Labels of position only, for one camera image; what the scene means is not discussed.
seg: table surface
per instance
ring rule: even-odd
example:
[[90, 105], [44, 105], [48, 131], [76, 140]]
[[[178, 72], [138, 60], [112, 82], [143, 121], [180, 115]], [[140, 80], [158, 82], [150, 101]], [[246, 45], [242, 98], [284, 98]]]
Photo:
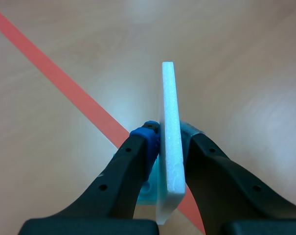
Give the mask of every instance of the table surface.
[[[161, 63], [174, 61], [181, 119], [296, 204], [296, 0], [0, 0], [0, 12], [128, 131], [158, 120]], [[115, 151], [0, 33], [0, 235], [73, 202]], [[201, 234], [179, 211], [160, 232]]]

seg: light blue bracket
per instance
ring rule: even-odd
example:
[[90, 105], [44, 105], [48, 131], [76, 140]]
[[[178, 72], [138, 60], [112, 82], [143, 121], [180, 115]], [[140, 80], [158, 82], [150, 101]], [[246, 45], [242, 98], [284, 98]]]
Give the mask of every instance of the light blue bracket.
[[154, 162], [148, 181], [144, 182], [140, 190], [138, 205], [155, 205], [157, 203], [159, 157]]

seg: red stripe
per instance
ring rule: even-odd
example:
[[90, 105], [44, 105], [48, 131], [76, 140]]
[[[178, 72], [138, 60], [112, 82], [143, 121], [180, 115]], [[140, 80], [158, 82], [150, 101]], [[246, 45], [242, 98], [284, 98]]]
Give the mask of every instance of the red stripe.
[[[0, 13], [0, 32], [39, 69], [117, 148], [128, 138], [128, 131], [81, 89], [52, 60], [26, 38]], [[189, 189], [179, 210], [204, 233], [197, 205]]]
[[205, 227], [197, 203], [188, 187], [186, 188], [186, 196], [179, 204], [178, 209], [201, 231], [201, 233], [205, 234]]

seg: blue plastic part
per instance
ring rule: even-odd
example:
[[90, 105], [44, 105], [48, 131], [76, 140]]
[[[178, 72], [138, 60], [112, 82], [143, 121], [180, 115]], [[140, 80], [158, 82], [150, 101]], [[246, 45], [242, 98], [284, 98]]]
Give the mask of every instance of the blue plastic part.
[[[145, 124], [158, 124], [155, 121], [148, 121]], [[158, 133], [156, 134], [153, 130], [140, 127], [136, 130], [132, 131], [129, 136], [137, 135], [144, 137], [147, 141], [147, 147], [146, 147], [146, 175], [145, 175], [145, 181], [149, 179], [149, 175], [152, 171], [152, 167], [156, 161], [156, 158], [159, 154], [159, 145], [160, 145], [160, 129]]]
[[143, 183], [140, 190], [138, 205], [155, 205], [157, 203], [157, 180], [158, 180], [159, 159], [157, 158], [150, 173], [148, 181]]

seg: white foam block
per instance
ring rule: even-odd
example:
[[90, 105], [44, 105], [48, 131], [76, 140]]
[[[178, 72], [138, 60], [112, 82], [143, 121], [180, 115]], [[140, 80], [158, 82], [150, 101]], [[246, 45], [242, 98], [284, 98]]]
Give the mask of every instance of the white foam block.
[[173, 62], [163, 62], [163, 106], [160, 112], [160, 154], [157, 223], [164, 224], [186, 193], [181, 128]]

